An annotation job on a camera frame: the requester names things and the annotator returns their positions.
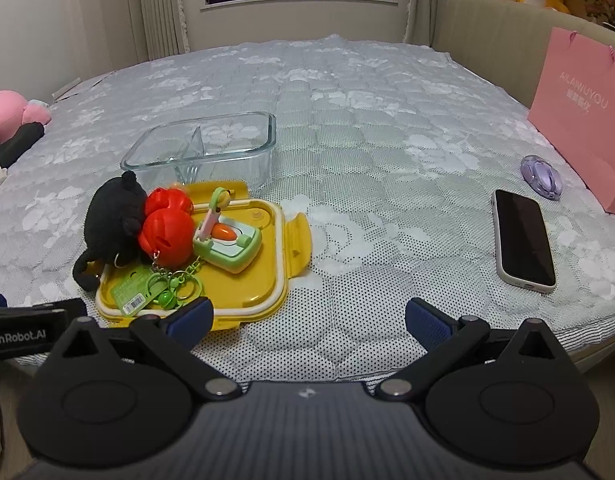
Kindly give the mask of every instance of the red ball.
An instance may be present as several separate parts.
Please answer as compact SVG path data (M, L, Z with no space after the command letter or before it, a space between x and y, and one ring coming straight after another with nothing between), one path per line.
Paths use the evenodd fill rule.
M192 256L194 220L179 209L158 209L151 213L139 234L139 245L150 257L158 253L156 264L173 269Z
M148 196L144 210L146 216L149 216L159 209L178 209L191 215L194 210L194 205L190 197L188 197L182 189L177 189L175 187L171 187L170 189L157 187Z

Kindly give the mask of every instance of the barcode label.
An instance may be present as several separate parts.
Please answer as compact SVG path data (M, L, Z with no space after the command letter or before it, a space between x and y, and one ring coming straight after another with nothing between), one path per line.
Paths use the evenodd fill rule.
M146 297L139 292L139 294L134 296L134 298L129 300L125 305L123 305L121 307L121 310L123 311L123 314L125 314L126 316L130 316L134 313L135 310L137 310L137 308L142 306L145 302Z

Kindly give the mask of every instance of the pink plush toy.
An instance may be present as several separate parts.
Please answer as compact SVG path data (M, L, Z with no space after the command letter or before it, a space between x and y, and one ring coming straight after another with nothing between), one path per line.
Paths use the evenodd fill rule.
M0 91L0 144L11 139L22 124L45 126L50 120L50 113L43 106L29 103L11 90Z

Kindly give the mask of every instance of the black plush toy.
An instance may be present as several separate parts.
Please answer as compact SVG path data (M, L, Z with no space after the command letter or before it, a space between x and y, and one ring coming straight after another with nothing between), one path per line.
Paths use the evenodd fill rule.
M139 256L137 237L145 221L146 192L133 171L111 178L92 197L83 226L88 248L78 257L72 276L78 285L94 292L99 279L86 273L89 262L123 267Z

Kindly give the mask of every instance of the glass food container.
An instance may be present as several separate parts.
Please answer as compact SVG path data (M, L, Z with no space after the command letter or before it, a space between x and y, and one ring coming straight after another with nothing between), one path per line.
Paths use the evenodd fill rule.
M186 119L146 131L121 160L150 193L175 182L242 180L256 190L270 175L276 118L267 112Z

